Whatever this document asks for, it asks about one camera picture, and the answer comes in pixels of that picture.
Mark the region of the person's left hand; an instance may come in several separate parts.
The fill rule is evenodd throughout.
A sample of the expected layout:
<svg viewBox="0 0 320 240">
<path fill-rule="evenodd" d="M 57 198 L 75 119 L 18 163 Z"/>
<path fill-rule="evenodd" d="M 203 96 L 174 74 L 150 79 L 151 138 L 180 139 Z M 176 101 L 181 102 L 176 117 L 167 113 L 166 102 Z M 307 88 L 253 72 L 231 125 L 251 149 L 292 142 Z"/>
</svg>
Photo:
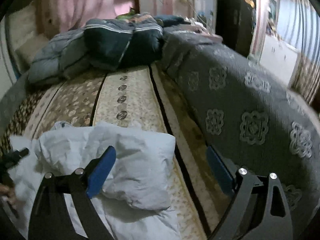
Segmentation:
<svg viewBox="0 0 320 240">
<path fill-rule="evenodd" d="M 0 184 L 1 197 L 14 209 L 17 210 L 17 197 L 15 189 L 7 185 Z"/>
</svg>

